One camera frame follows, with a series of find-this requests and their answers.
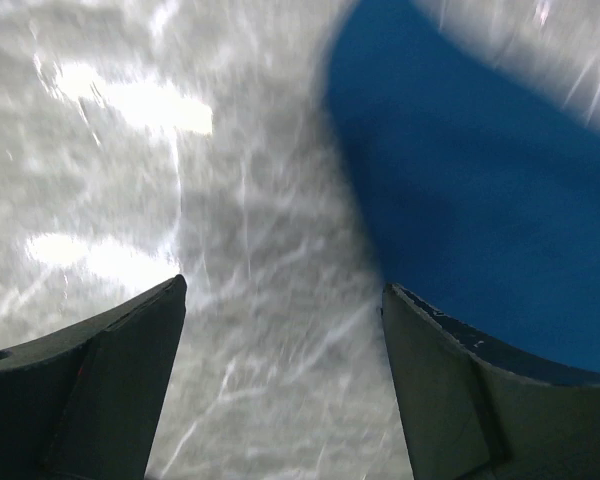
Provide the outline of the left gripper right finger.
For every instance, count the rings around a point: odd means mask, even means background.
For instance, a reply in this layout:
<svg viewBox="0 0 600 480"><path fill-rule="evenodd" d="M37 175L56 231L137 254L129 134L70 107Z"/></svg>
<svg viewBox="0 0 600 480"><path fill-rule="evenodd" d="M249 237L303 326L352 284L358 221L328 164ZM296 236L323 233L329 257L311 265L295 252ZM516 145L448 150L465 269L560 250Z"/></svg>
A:
<svg viewBox="0 0 600 480"><path fill-rule="evenodd" d="M445 315L396 284L382 324L417 479L600 479L600 374Z"/></svg>

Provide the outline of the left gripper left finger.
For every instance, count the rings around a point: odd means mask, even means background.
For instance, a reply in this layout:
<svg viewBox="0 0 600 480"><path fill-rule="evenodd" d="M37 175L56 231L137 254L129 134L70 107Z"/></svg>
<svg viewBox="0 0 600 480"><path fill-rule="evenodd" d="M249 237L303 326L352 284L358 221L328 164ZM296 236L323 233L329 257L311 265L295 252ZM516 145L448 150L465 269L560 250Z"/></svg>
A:
<svg viewBox="0 0 600 480"><path fill-rule="evenodd" d="M0 479L141 479L185 318L177 275L0 350Z"/></svg>

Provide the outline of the blue t shirt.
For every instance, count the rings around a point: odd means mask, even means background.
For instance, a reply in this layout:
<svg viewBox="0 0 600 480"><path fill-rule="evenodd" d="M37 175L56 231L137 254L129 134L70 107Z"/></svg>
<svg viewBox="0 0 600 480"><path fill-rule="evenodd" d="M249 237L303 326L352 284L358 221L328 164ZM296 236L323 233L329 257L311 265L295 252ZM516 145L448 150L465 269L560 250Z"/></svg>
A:
<svg viewBox="0 0 600 480"><path fill-rule="evenodd" d="M384 279L600 373L600 135L408 1L361 1L325 101Z"/></svg>

